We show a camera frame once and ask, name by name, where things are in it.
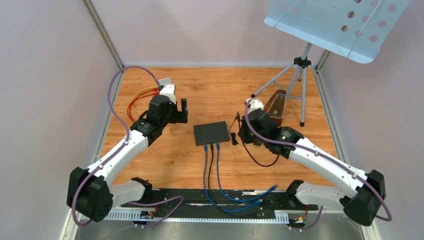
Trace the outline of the black network switch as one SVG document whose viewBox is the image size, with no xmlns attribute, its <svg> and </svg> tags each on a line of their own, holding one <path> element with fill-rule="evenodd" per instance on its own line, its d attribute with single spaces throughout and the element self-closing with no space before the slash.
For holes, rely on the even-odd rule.
<svg viewBox="0 0 424 240">
<path fill-rule="evenodd" d="M 230 141 L 230 134 L 225 121 L 194 125 L 193 131 L 196 146 Z"/>
</svg>

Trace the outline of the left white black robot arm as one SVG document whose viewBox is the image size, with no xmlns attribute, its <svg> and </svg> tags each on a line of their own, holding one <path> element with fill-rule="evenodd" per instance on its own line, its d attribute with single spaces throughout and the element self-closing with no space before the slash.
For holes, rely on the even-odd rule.
<svg viewBox="0 0 424 240">
<path fill-rule="evenodd" d="M 169 124 L 188 122 L 188 101 L 180 100 L 181 110 L 176 101 L 167 95 L 155 95 L 131 126 L 126 126 L 123 139 L 102 158 L 86 168 L 76 167 L 69 176 L 66 204 L 71 208 L 75 223 L 77 213 L 96 223 L 102 221 L 111 209 L 130 202 L 149 206 L 153 193 L 146 180 L 133 177 L 126 183 L 113 185 L 120 172 L 141 152 L 158 139 Z"/>
</svg>

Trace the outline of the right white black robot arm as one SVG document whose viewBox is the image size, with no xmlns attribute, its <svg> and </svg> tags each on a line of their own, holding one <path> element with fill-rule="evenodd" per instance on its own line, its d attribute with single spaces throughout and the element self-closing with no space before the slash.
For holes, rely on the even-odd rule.
<svg viewBox="0 0 424 240">
<path fill-rule="evenodd" d="M 319 205 L 342 209 L 354 222 L 369 227 L 387 210 L 384 175 L 373 169 L 366 172 L 348 165 L 313 144 L 289 126 L 278 126 L 262 109 L 248 110 L 241 118 L 238 133 L 244 144 L 263 144 L 271 153 L 297 162 L 333 183 L 333 187 L 295 180 L 285 195 L 292 209 Z"/>
</svg>

